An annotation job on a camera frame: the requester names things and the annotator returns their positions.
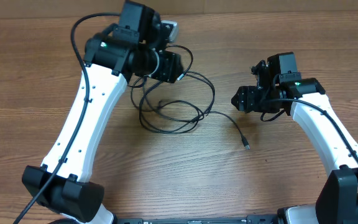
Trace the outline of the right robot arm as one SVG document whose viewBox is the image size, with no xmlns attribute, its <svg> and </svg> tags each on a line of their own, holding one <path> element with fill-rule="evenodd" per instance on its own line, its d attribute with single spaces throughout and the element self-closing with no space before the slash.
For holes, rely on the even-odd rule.
<svg viewBox="0 0 358 224">
<path fill-rule="evenodd" d="M 328 178 L 314 204 L 248 216 L 247 223 L 358 223 L 358 143 L 335 114 L 323 86 L 301 76 L 293 52 L 275 54 L 250 70 L 256 85 L 240 86 L 231 103 L 245 113 L 291 116 L 318 153 Z"/>
</svg>

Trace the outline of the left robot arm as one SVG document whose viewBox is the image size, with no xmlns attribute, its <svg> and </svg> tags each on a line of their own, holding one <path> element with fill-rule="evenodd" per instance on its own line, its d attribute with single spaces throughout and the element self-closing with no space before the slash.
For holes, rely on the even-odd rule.
<svg viewBox="0 0 358 224">
<path fill-rule="evenodd" d="M 184 74 L 167 45 L 178 25 L 150 7 L 126 1 L 118 23 L 88 39 L 78 55 L 78 92 L 55 144 L 40 166 L 27 166 L 22 183 L 32 203 L 71 223 L 114 223 L 103 205 L 104 188 L 92 183 L 96 151 L 109 117 L 133 75 L 173 83 Z"/>
</svg>

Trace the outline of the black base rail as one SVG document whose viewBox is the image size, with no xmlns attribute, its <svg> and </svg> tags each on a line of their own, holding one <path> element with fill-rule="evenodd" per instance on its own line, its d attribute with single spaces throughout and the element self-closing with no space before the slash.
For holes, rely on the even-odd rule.
<svg viewBox="0 0 358 224">
<path fill-rule="evenodd" d="M 278 215 L 248 215 L 246 217 L 225 218 L 115 218 L 113 224 L 286 224 L 287 221 Z"/>
</svg>

